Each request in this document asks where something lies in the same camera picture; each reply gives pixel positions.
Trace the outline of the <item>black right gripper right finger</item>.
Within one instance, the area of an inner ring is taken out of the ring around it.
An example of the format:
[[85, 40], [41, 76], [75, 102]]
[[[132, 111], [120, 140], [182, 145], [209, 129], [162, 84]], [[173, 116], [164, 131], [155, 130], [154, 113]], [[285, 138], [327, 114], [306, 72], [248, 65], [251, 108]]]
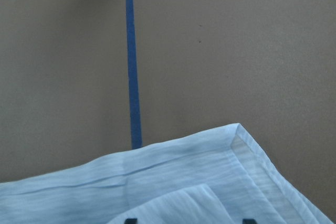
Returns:
[[243, 219], [242, 224], [255, 224], [255, 219]]

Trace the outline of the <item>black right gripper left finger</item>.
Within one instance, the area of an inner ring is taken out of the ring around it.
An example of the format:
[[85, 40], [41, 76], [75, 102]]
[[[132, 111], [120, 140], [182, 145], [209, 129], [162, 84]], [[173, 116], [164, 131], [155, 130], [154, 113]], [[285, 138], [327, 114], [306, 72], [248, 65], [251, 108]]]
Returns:
[[137, 218], [127, 218], [124, 221], [124, 224], [137, 224], [138, 223], [138, 219]]

